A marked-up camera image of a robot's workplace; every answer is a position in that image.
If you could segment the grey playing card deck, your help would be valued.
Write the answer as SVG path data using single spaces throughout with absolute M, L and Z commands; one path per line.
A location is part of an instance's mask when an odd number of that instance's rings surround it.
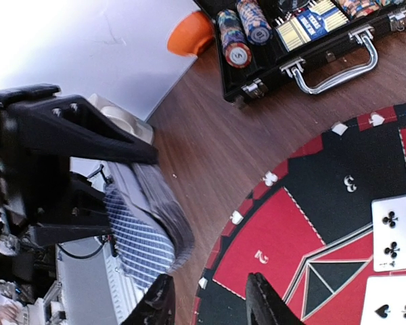
M 108 162 L 104 204 L 116 240 L 120 267 L 147 290 L 161 274 L 191 257 L 194 234 L 159 166 Z

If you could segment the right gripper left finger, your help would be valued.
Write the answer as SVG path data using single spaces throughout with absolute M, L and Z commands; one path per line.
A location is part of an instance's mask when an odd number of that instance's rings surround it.
M 175 283 L 160 274 L 122 325 L 173 325 L 175 323 Z

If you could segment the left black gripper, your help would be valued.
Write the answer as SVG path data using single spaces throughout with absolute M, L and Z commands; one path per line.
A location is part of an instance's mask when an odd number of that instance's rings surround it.
M 0 208 L 11 234 L 27 234 L 37 246 L 112 233 L 104 193 L 70 173 L 70 156 L 158 163 L 155 147 L 83 97 L 57 97 L 59 92 L 52 84 L 0 91 Z M 0 235 L 4 229 L 0 222 Z

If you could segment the four of clubs card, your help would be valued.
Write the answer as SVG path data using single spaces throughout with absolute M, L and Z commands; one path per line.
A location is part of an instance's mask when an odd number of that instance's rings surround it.
M 406 195 L 371 203 L 375 272 L 406 269 Z

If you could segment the black poker chip case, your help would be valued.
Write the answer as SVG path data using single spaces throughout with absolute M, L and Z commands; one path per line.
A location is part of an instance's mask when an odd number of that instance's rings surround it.
M 378 64 L 376 39 L 406 29 L 406 1 L 257 1 L 272 37 L 253 45 L 250 63 L 227 62 L 218 18 L 224 9 L 239 13 L 238 1 L 197 1 L 214 24 L 224 100 L 234 103 L 263 97 L 288 81 L 317 95 L 373 70 Z M 333 74 L 315 86 L 304 75 L 356 49 L 368 53 L 365 63 Z

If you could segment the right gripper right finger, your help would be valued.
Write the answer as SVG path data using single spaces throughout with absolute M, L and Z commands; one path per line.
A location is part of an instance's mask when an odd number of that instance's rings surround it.
M 262 273 L 249 273 L 246 283 L 247 324 L 304 325 Z

